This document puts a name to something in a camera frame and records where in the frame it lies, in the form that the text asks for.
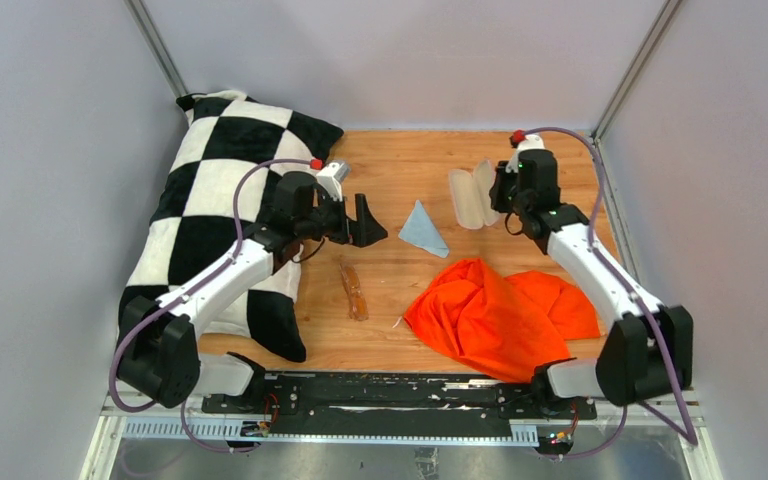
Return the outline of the pink glasses case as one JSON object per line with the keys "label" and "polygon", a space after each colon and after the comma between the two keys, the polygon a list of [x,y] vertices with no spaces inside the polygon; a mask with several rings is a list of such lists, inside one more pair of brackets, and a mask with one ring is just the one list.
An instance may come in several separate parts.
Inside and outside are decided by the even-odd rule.
{"label": "pink glasses case", "polygon": [[448,183],[455,218],[459,226],[479,230],[493,226],[500,214],[491,208],[490,189],[495,170],[489,159],[482,160],[472,170],[452,169]]}

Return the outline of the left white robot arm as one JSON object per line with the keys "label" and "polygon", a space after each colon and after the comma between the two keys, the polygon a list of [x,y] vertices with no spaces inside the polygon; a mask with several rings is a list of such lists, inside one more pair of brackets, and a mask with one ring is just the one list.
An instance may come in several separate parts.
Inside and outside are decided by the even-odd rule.
{"label": "left white robot arm", "polygon": [[170,293],[126,305],[108,378],[118,408],[133,409],[120,397],[119,381],[166,408],[185,404],[191,395],[217,394],[243,413],[264,405],[267,389],[255,363],[233,353],[199,353],[201,335],[236,299],[299,259],[305,241],[365,248],[388,235],[364,195],[355,196],[355,216],[347,214],[347,163],[310,166],[310,172],[286,173],[267,220],[238,227],[236,240],[210,266]]}

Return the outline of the light blue cleaning cloth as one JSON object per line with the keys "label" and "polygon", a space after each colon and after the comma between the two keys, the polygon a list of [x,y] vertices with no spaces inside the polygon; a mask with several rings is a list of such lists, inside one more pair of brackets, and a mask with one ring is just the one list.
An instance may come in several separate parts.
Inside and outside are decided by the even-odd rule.
{"label": "light blue cleaning cloth", "polygon": [[398,238],[439,258],[447,258],[450,253],[448,245],[419,200],[415,201]]}

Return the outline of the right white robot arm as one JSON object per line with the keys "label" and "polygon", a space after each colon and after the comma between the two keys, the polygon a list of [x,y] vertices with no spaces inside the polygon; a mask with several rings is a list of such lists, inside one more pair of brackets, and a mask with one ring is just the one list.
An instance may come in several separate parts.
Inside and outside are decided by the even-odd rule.
{"label": "right white robot arm", "polygon": [[573,278],[608,330],[597,358],[536,368],[530,393],[537,413],[556,417],[575,397],[627,406],[690,388],[692,316],[635,282],[584,213],[562,201],[552,152],[527,149],[499,162],[489,199],[493,210],[516,216],[522,234]]}

